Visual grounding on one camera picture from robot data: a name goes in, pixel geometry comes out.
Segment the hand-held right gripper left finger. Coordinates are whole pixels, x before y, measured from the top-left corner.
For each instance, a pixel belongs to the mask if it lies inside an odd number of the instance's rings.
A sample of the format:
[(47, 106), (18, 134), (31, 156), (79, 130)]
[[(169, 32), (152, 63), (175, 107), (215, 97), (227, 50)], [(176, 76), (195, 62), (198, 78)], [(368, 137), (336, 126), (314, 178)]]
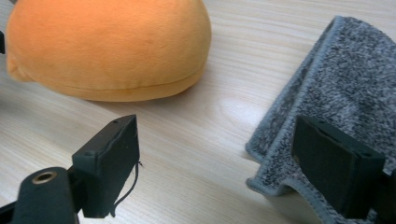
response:
[(110, 121), (72, 156), (74, 175), (86, 192), (84, 217), (115, 214), (120, 192), (139, 159), (136, 115)]

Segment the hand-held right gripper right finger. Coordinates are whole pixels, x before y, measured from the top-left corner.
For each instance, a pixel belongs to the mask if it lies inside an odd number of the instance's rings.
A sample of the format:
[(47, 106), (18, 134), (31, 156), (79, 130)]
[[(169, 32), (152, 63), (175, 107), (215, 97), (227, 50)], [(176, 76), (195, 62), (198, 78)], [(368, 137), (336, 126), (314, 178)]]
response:
[(296, 120), (291, 155), (338, 214), (367, 218), (384, 155), (331, 124), (306, 116)]

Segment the grey towel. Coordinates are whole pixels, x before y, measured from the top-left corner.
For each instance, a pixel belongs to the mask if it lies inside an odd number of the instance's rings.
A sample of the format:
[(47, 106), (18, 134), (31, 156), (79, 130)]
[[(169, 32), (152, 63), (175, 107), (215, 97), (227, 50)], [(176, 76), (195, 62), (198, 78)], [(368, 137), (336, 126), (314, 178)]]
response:
[(259, 164), (247, 185), (264, 195), (293, 190), (312, 206), (321, 224), (374, 224), (339, 215), (291, 157), (295, 118), (329, 122), (387, 157), (396, 169), (396, 43), (367, 22), (335, 17), (277, 96), (247, 142)]

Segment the orange plush toy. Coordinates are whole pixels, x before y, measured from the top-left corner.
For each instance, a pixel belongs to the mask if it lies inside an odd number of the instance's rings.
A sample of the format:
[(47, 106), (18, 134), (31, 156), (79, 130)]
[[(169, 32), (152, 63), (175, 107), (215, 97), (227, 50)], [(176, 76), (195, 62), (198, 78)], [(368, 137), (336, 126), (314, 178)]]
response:
[(17, 0), (7, 72), (81, 99), (146, 101), (194, 85), (210, 43), (203, 0)]

